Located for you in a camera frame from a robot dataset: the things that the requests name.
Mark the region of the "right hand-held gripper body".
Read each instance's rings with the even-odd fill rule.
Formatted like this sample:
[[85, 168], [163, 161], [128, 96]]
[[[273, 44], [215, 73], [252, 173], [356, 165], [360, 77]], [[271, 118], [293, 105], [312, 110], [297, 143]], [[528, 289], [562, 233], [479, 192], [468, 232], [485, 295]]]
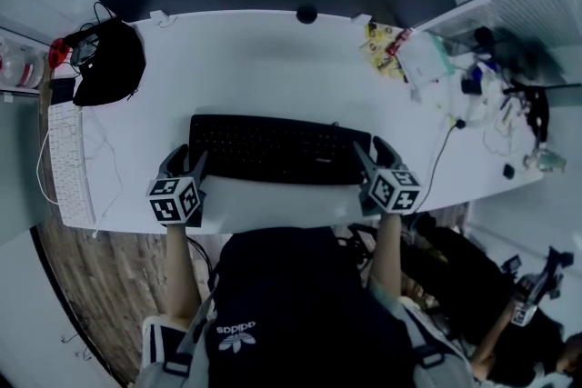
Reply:
[[421, 191], [421, 184], [413, 172], [375, 170], [361, 185], [359, 201], [362, 214], [410, 214], [414, 211]]

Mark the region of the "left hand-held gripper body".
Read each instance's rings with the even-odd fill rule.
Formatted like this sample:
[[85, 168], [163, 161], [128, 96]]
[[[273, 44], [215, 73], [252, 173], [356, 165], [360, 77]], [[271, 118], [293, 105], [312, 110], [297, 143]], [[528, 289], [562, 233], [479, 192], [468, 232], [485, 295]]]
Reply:
[[198, 172], [176, 175], [160, 170], [146, 192], [156, 220], [164, 226], [200, 227], [206, 198], [203, 181]]

